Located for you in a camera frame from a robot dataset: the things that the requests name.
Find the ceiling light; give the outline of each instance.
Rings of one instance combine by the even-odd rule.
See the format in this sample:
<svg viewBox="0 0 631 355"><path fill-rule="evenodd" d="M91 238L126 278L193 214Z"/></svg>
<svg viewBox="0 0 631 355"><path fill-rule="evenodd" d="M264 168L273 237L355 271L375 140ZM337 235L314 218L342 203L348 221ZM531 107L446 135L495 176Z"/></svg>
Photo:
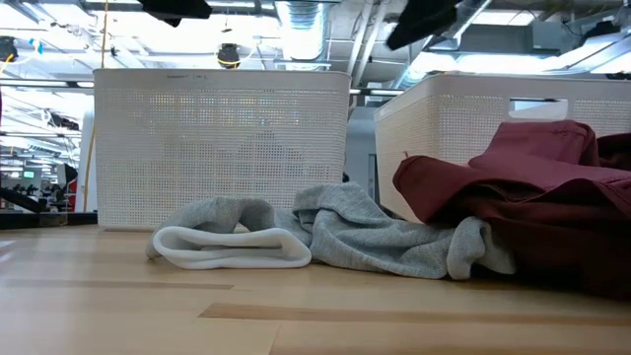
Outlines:
<svg viewBox="0 0 631 355"><path fill-rule="evenodd" d="M4 156L8 156L8 157L12 157L12 155L10 154L3 154ZM19 160L19 159L4 159L2 160L2 165L3 166L15 166L15 167L21 167L24 165L24 162Z"/></svg>
<svg viewBox="0 0 631 355"><path fill-rule="evenodd" d="M473 19L474 25L528 26L540 11L485 10Z"/></svg>
<svg viewBox="0 0 631 355"><path fill-rule="evenodd" d="M23 2L20 5L28 8L29 10L31 10L32 13L36 14L39 17L40 21L44 21L45 23L52 23L55 22L55 19L52 18L49 14L47 14L45 11L42 11L37 5L35 4L30 4L28 2Z"/></svg>
<svg viewBox="0 0 631 355"><path fill-rule="evenodd" d="M94 82L77 82L77 86L79 88L94 88L95 83Z"/></svg>
<svg viewBox="0 0 631 355"><path fill-rule="evenodd" d="M0 132L0 137L21 137L21 138L81 138L80 133L24 133L24 132Z"/></svg>
<svg viewBox="0 0 631 355"><path fill-rule="evenodd" d="M22 79L1 79L0 85L8 87L63 87L67 88L68 84L62 81L54 80L22 80Z"/></svg>
<svg viewBox="0 0 631 355"><path fill-rule="evenodd" d="M50 164L48 160L44 160L44 159L29 159L29 162L32 162L35 164Z"/></svg>
<svg viewBox="0 0 631 355"><path fill-rule="evenodd" d="M0 172L23 172L21 167L0 167Z"/></svg>
<svg viewBox="0 0 631 355"><path fill-rule="evenodd" d="M423 79L425 73L431 71L452 71L456 70L456 61L448 54L436 54L430 52L420 52L410 65L410 79Z"/></svg>
<svg viewBox="0 0 631 355"><path fill-rule="evenodd" d="M469 73L537 74L546 69L546 62L529 55L469 54L457 62L457 70Z"/></svg>
<svg viewBox="0 0 631 355"><path fill-rule="evenodd" d="M224 69L237 69L241 65L241 57L234 43L223 43L217 53L217 61Z"/></svg>
<svg viewBox="0 0 631 355"><path fill-rule="evenodd" d="M388 96L388 97L393 97L393 96L399 96L403 94L403 90L371 90L371 95L375 95L375 96Z"/></svg>
<svg viewBox="0 0 631 355"><path fill-rule="evenodd" d="M15 147L15 148L29 148L29 141L22 137L7 137L5 135L10 133L0 132L0 142L3 146Z"/></svg>
<svg viewBox="0 0 631 355"><path fill-rule="evenodd" d="M2 27L5 29L37 29L37 22L14 9L7 2L0 3Z"/></svg>
<svg viewBox="0 0 631 355"><path fill-rule="evenodd" d="M592 74L617 73L631 73L631 52L622 54L592 70Z"/></svg>
<svg viewBox="0 0 631 355"><path fill-rule="evenodd" d="M254 8L254 3L251 1L207 1L210 6L217 7L236 7L236 8Z"/></svg>

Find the light wood plank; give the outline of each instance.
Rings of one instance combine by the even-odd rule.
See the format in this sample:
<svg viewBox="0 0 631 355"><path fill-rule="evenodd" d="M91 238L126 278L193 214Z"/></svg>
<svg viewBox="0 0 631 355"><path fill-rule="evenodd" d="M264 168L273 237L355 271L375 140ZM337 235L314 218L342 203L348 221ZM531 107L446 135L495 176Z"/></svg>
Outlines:
<svg viewBox="0 0 631 355"><path fill-rule="evenodd" d="M181 270L147 260L148 239L96 227L1 231L2 353L631 353L629 304L325 265Z"/></svg>

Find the maroon jacket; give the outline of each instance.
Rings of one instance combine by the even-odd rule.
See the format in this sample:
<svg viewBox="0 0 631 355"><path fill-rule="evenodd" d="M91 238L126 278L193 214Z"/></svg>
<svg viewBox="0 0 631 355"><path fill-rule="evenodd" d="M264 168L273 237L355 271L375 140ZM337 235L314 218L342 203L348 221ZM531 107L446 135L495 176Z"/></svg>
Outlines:
<svg viewBox="0 0 631 355"><path fill-rule="evenodd" d="M630 168L631 134L503 123L469 167L411 157L394 185L425 223L488 221L522 277L631 299Z"/></svg>

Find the perforated basket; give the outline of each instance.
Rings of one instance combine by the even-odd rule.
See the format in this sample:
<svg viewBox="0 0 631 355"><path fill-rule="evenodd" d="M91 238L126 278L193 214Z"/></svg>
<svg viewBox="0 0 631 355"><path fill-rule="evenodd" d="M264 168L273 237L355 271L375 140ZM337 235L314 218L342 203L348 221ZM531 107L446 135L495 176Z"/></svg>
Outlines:
<svg viewBox="0 0 631 355"><path fill-rule="evenodd" d="M339 182L350 78L291 71L95 72L99 224L152 229L187 202L290 208Z"/></svg>
<svg viewBox="0 0 631 355"><path fill-rule="evenodd" d="M392 184L405 156L465 164L484 152L501 122L524 120L522 112L514 111L515 103L529 101L564 105L565 114L537 116L550 113L542 106L530 109L530 116L525 110L527 120L574 119L587 123L598 136L631 131L631 82L433 76L375 113L381 204L418 221Z"/></svg>

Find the gray fabric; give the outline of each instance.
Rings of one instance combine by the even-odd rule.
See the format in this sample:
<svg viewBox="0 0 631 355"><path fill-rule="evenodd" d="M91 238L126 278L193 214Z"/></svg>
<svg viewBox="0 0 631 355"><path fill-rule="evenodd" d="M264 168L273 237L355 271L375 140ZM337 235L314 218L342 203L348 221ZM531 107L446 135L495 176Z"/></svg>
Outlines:
<svg viewBox="0 0 631 355"><path fill-rule="evenodd" d="M390 219L356 183L324 184L300 191L294 207L274 210L256 199L216 197L193 202L158 229L181 226L232 233L241 222L250 231L282 228L291 232L327 264L398 275L467 279L472 263L514 273L511 255L494 243L490 227L469 217L454 229ZM173 248L194 249L186 241ZM152 243L147 255L159 254Z"/></svg>

